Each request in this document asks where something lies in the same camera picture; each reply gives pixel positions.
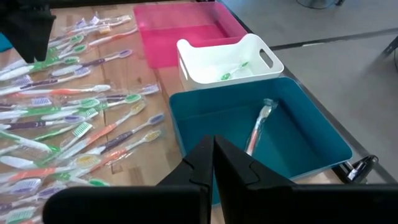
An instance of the gray floor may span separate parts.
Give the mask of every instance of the gray floor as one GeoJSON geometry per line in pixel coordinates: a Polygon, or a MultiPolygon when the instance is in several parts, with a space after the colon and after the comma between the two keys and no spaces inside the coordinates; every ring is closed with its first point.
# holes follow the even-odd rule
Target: gray floor
{"type": "Polygon", "coordinates": [[[398,27],[397,0],[346,0],[343,7],[307,9],[295,0],[223,0],[268,46],[398,27]]]}
{"type": "MultiPolygon", "coordinates": [[[[224,2],[270,46],[398,27],[396,0],[346,0],[341,7],[322,11],[303,8],[295,0],[224,2]]],[[[397,35],[332,42],[275,53],[398,180],[398,73],[392,55],[373,64],[397,35]]],[[[371,182],[381,181],[375,173],[369,179],[371,182]]]]}

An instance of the pink plastic container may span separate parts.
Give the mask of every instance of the pink plastic container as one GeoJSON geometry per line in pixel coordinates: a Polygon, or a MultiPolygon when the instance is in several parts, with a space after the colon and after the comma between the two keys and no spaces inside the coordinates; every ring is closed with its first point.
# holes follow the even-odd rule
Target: pink plastic container
{"type": "Polygon", "coordinates": [[[194,47],[235,44],[247,34],[218,2],[143,4],[134,8],[151,68],[177,66],[177,41],[194,47]]]}

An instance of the teal bin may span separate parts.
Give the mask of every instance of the teal bin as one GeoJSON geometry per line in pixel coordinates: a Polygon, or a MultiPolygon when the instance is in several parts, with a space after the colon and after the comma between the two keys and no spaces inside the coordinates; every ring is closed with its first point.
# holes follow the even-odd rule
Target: teal bin
{"type": "MultiPolygon", "coordinates": [[[[299,85],[285,77],[172,95],[170,110],[182,156],[206,134],[220,134],[243,150],[264,98],[279,105],[266,119],[253,153],[259,162],[292,179],[352,158],[344,139],[299,85]]],[[[214,186],[213,204],[219,202],[214,186]]]]}

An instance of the white basket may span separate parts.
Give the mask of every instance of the white basket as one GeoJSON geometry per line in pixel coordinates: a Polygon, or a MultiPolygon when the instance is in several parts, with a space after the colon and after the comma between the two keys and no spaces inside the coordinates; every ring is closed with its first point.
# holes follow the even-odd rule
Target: white basket
{"type": "Polygon", "coordinates": [[[264,80],[278,77],[284,65],[271,49],[254,34],[246,34],[238,43],[214,47],[192,47],[188,41],[177,42],[180,79],[184,89],[202,89],[217,86],[264,80]],[[272,66],[262,59],[263,50],[272,66]],[[229,80],[221,80],[223,74],[244,62],[244,68],[234,72],[229,80]]]}

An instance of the white toothbrush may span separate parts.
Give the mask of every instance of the white toothbrush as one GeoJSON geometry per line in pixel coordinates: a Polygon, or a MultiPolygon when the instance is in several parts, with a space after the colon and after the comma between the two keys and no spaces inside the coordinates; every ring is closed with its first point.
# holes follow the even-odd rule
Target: white toothbrush
{"type": "Polygon", "coordinates": [[[74,71],[74,74],[67,78],[48,79],[48,80],[43,80],[43,81],[39,81],[39,82],[32,82],[30,84],[21,85],[21,86],[7,86],[5,88],[0,89],[0,96],[8,95],[11,93],[17,93],[20,91],[30,90],[32,88],[37,88],[39,86],[48,86],[48,85],[54,85],[57,83],[68,82],[70,80],[85,77],[88,74],[90,74],[90,72],[91,72],[90,69],[82,68],[82,69],[74,71]]]}
{"type": "Polygon", "coordinates": [[[57,90],[27,90],[13,94],[13,96],[30,96],[30,95],[72,95],[77,93],[108,91],[111,89],[110,85],[95,85],[91,88],[72,89],[64,88],[57,90]]]}

